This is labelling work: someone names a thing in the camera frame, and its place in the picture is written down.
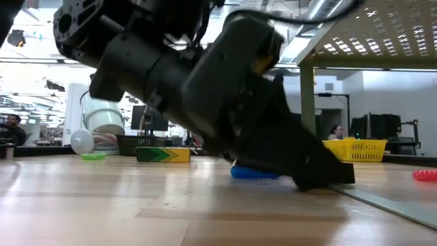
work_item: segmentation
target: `yellow box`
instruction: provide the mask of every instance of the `yellow box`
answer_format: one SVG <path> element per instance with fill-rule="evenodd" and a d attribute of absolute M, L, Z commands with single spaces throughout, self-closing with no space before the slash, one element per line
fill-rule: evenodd
<path fill-rule="evenodd" d="M 138 147 L 137 161 L 189 163 L 191 161 L 191 150 L 189 148 Z"/>

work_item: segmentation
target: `yellow basket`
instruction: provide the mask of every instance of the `yellow basket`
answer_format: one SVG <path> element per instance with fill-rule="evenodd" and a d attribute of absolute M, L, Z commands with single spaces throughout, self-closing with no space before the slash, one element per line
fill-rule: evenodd
<path fill-rule="evenodd" d="M 327 140 L 323 144 L 341 161 L 381 162 L 387 140 Z"/>

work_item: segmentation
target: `computer monitor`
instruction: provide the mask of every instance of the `computer monitor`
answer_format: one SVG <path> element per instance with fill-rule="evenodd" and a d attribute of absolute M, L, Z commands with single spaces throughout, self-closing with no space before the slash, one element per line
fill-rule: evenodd
<path fill-rule="evenodd" d="M 168 131 L 169 121 L 166 120 L 159 112 L 151 107 L 147 107 L 145 112 L 145 105 L 134 106 L 132 108 L 132 122 L 130 129 L 145 130 L 145 131 Z M 143 126 L 140 127 L 141 118 L 144 115 Z"/>
<path fill-rule="evenodd" d="M 380 139 L 397 137 L 399 126 L 401 125 L 401 117 L 399 115 L 369 113 L 369 118 L 371 137 Z"/>
<path fill-rule="evenodd" d="M 367 115 L 361 118 L 353 118 L 350 124 L 349 136 L 356 139 L 364 139 L 367 136 Z"/>

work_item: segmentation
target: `white bucket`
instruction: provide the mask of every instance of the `white bucket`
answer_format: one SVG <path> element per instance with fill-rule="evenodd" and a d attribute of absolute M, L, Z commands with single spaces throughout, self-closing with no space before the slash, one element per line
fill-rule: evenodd
<path fill-rule="evenodd" d="M 124 135 L 123 115 L 116 102 L 91 98 L 89 92 L 81 99 L 83 123 L 91 133 Z"/>

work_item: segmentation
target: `black cable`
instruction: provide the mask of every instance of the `black cable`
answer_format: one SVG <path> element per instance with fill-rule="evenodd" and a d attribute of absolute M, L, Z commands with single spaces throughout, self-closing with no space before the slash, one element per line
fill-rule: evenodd
<path fill-rule="evenodd" d="M 83 92 L 83 94 L 82 94 L 82 96 L 81 96 L 81 99 L 79 99 L 79 104 L 80 104 L 80 105 L 82 104 L 82 99 L 83 99 L 83 97 L 84 97 L 88 92 L 89 92 L 89 90 L 87 90 L 86 92 Z"/>
<path fill-rule="evenodd" d="M 206 29 L 208 28 L 208 24 L 210 23 L 210 15 L 212 9 L 214 9 L 215 5 L 212 5 L 210 7 L 209 1 L 203 2 L 203 9 L 202 9 L 202 19 L 201 19 L 201 25 L 199 30 L 196 33 L 196 37 L 194 38 L 193 42 L 190 44 L 190 46 L 197 47 L 199 46 L 201 39 L 205 36 Z"/>
<path fill-rule="evenodd" d="M 259 10 L 236 10 L 227 15 L 225 19 L 225 23 L 232 21 L 234 18 L 240 15 L 249 15 L 266 21 L 277 21 L 277 22 L 288 23 L 293 25 L 319 25 L 322 23 L 329 23 L 347 17 L 348 15 L 359 9 L 362 6 L 362 4 L 364 4 L 364 2 L 365 0 L 352 0 L 352 2 L 346 8 L 342 9 L 342 11 L 338 12 L 336 15 L 329 16 L 322 19 L 315 19 L 315 20 L 282 17 L 282 16 L 277 16 L 276 14 L 261 12 Z"/>

